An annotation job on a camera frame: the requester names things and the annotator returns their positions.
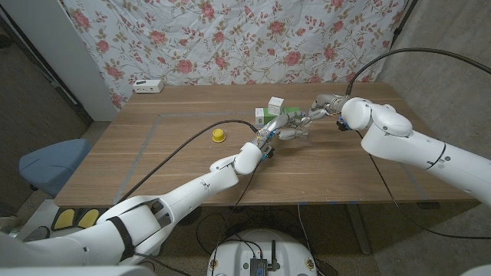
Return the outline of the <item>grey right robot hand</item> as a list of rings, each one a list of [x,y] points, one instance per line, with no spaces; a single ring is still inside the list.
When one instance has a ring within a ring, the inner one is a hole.
[[[320,120],[324,117],[337,115],[341,112],[342,107],[350,100],[349,96],[340,96],[335,94],[319,94],[307,117],[302,119],[304,124],[308,124],[313,120]]]

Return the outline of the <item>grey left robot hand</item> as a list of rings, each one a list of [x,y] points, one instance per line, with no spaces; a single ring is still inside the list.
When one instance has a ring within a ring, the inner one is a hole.
[[[282,113],[264,125],[257,132],[257,137],[252,143],[262,150],[276,136],[280,140],[306,138],[309,130],[302,122],[303,117],[304,114],[301,111]]]

